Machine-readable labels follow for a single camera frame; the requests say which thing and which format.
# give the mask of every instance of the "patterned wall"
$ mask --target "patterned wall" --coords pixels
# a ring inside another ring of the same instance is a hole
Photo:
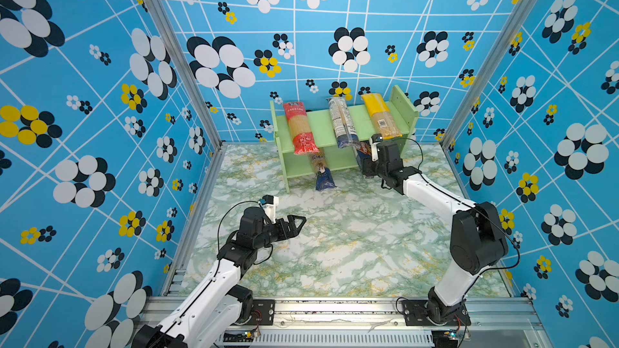
[[[0,346],[124,347],[208,165],[143,0],[0,0]]]
[[[619,342],[618,21],[619,0],[539,0],[449,145],[555,347]]]
[[[399,85],[434,142],[518,2],[163,1],[223,140],[272,140],[269,101],[326,109]]]

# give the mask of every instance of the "spaghetti package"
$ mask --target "spaghetti package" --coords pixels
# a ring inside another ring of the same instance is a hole
[[[316,173],[316,191],[334,189],[336,184],[333,182],[333,177],[331,177],[331,170],[327,167],[327,160],[324,158],[324,152],[319,150],[318,153],[308,156],[311,161],[311,166]]]
[[[368,93],[362,95],[361,98],[368,109],[374,128],[383,136],[383,139],[388,140],[402,135],[396,121],[391,116],[389,107],[385,104],[380,94]]]
[[[353,146],[359,148],[359,137],[350,117],[350,111],[346,106],[346,100],[343,97],[331,97],[328,101],[333,130],[336,132],[337,147]]]
[[[286,113],[288,128],[292,144],[295,146],[295,154],[307,154],[318,152],[311,132],[310,121],[305,113],[305,105],[302,102],[286,102],[283,105]]]

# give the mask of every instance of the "yellow circle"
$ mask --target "yellow circle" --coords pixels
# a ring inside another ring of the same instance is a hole
[[[11,121],[0,122],[0,135],[4,137],[15,137],[19,133],[19,127]]]
[[[32,131],[37,135],[42,135],[47,132],[47,124],[41,120],[34,120],[30,124],[30,129],[32,129]]]
[[[17,134],[20,143],[30,145],[36,141],[36,135],[32,130],[24,129]]]
[[[19,113],[19,109],[11,106],[4,105],[2,109],[0,109],[0,117],[7,121],[17,121],[21,114]]]
[[[34,106],[24,105],[22,106],[22,116],[26,120],[34,121],[38,119],[38,110]]]

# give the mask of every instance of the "green marble surface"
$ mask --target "green marble surface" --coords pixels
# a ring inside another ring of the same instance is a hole
[[[423,145],[422,171],[462,195],[438,145]],[[409,145],[405,165],[420,161]],[[333,172],[337,189],[315,190],[315,177],[290,180],[286,193],[277,148],[230,145],[202,222],[179,295],[187,295],[208,272],[217,249],[217,225],[232,205],[263,195],[280,197],[277,217],[307,217],[301,234],[274,245],[267,262],[252,267],[240,284],[254,296],[423,297],[449,266],[451,223],[419,202],[381,189],[380,179],[364,179],[359,169]],[[221,225],[220,242],[238,228],[249,204],[239,205]],[[258,261],[268,250],[258,253]],[[469,291],[472,297],[508,297],[496,271]]]

